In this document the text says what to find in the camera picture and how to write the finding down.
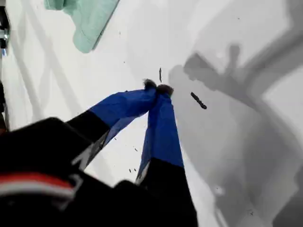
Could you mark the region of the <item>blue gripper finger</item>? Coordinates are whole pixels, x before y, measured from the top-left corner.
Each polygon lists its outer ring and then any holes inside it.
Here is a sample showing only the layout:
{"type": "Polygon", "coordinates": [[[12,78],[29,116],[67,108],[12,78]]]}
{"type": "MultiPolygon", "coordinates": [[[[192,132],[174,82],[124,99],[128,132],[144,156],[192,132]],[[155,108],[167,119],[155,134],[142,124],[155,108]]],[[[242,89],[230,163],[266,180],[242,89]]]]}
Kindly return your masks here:
{"type": "Polygon", "coordinates": [[[151,109],[157,85],[150,79],[145,79],[143,84],[143,89],[112,94],[67,122],[91,142],[72,160],[73,165],[85,169],[122,129],[151,109]]]}
{"type": "Polygon", "coordinates": [[[173,88],[159,85],[148,113],[136,179],[148,197],[148,214],[157,226],[196,227],[197,212],[187,183],[174,108],[173,88]]]}

